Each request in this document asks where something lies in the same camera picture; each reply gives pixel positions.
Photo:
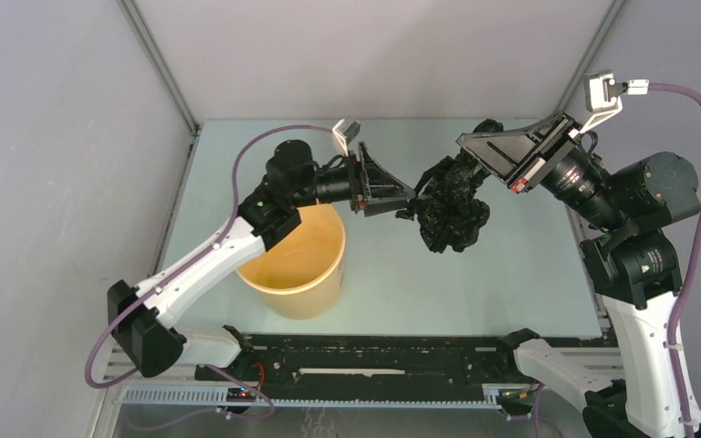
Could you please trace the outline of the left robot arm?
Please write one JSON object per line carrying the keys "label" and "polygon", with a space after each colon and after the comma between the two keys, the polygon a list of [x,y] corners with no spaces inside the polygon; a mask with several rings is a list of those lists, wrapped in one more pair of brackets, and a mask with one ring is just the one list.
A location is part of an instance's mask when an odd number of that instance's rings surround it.
{"label": "left robot arm", "polygon": [[347,201],[367,216],[406,208],[412,187],[381,167],[364,143],[323,166],[299,140],[280,143],[266,173],[225,224],[173,265],[131,287],[107,292],[112,337],[145,378],[177,364],[216,366],[228,379],[251,371],[252,356],[233,327],[180,328],[182,315],[244,263],[272,250],[303,224],[298,208]]}

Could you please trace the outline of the black plastic trash bag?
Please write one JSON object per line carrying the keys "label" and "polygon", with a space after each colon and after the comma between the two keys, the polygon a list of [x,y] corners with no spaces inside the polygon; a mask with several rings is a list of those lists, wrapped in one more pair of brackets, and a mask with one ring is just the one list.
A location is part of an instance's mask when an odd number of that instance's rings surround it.
{"label": "black plastic trash bag", "polygon": [[460,149],[424,171],[415,197],[395,217],[418,223],[430,252],[442,254],[450,248],[461,253],[477,243],[489,220],[490,207],[476,192],[490,175],[476,157]]}

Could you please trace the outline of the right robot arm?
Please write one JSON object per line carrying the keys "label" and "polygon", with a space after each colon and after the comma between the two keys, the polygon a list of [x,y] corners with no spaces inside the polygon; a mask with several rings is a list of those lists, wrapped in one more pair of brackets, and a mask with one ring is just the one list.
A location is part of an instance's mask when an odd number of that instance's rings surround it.
{"label": "right robot arm", "polygon": [[610,379],[569,360],[530,329],[501,340],[497,375],[524,375],[581,413],[593,437],[701,437],[685,359],[671,359],[668,332],[684,282],[664,228],[699,214],[692,164],[658,152],[607,172],[582,140],[594,132],[560,113],[517,130],[475,130],[461,149],[513,193],[543,187],[597,231],[580,244],[594,292],[612,323],[623,376]]}

